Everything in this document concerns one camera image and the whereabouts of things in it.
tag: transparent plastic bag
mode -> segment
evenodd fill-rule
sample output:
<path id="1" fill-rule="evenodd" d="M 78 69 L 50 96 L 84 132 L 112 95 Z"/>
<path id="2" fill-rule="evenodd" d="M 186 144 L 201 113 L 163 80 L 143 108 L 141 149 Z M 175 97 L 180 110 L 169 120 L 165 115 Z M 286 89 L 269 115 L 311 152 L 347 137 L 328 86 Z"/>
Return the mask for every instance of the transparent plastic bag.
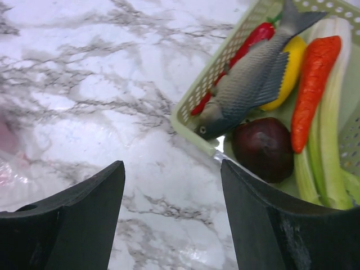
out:
<path id="1" fill-rule="evenodd" d="M 44 198 L 16 135 L 0 116 L 0 212 L 15 211 Z"/>

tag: gray fish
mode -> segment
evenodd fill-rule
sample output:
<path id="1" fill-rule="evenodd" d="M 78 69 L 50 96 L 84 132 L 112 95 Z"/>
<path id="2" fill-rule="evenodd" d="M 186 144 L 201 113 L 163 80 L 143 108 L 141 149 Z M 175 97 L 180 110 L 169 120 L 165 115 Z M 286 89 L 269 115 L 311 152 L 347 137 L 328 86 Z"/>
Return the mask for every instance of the gray fish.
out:
<path id="1" fill-rule="evenodd" d="M 284 47 L 327 15 L 299 12 L 292 0 L 284 1 L 275 35 L 251 47 L 216 85 L 215 96 L 205 105 L 195 129 L 201 138 L 212 140 L 224 135 L 239 125 L 250 110 L 276 100 L 289 56 L 283 52 Z"/>

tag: green pepper stem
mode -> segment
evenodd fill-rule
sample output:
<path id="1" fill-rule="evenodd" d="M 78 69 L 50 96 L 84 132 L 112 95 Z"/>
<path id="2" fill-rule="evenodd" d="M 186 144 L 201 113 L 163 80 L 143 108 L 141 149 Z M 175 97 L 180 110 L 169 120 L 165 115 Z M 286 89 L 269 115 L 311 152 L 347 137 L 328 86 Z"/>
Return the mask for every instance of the green pepper stem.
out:
<path id="1" fill-rule="evenodd" d="M 280 13 L 279 13 L 275 18 L 267 17 L 267 18 L 266 18 L 266 21 L 267 21 L 268 23 L 271 23 L 271 24 L 274 26 L 274 28 L 276 28 L 275 23 L 276 23 L 278 20 L 281 20 L 281 18 L 282 18 L 282 11 L 280 11 Z"/>

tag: green plastic basket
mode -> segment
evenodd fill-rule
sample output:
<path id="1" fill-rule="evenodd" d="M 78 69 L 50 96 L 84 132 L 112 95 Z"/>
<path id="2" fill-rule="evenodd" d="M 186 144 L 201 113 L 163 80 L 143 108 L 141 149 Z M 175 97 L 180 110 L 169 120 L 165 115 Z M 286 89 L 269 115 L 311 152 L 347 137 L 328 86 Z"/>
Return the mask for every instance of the green plastic basket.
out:
<path id="1" fill-rule="evenodd" d="M 347 19 L 353 26 L 352 56 L 341 95 L 339 147 L 342 165 L 349 172 L 360 175 L 360 76 L 358 75 L 360 69 L 360 9 L 342 0 L 293 1 L 299 11 L 327 11 L 329 12 L 328 17 L 342 17 Z M 275 17 L 281 11 L 282 4 L 282 0 L 259 0 L 252 4 L 172 113 L 171 122 L 175 131 L 215 159 L 233 159 L 233 153 L 226 136 L 222 136 L 214 142 L 203 140 L 193 132 L 197 119 L 191 116 L 190 112 L 205 96 L 211 84 L 222 72 L 224 64 L 234 56 L 248 35 L 259 24 L 263 23 L 266 17 Z M 305 37 L 307 33 L 308 31 L 305 31 L 302 35 Z M 262 117 L 274 116 L 290 128 L 295 99 L 296 91 L 293 91 L 279 109 L 267 112 Z M 294 192 L 296 193 L 295 190 L 289 191 L 289 193 L 296 196 L 297 194 Z"/>

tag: fish head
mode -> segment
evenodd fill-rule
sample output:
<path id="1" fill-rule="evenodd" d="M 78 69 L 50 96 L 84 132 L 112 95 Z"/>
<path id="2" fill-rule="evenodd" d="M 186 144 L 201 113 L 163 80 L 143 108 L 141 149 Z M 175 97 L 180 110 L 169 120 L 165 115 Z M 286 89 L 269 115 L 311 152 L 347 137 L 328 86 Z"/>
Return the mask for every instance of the fish head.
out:
<path id="1" fill-rule="evenodd" d="M 213 140 L 224 134 L 225 123 L 220 106 L 217 103 L 207 103 L 194 132 L 204 140 Z"/>

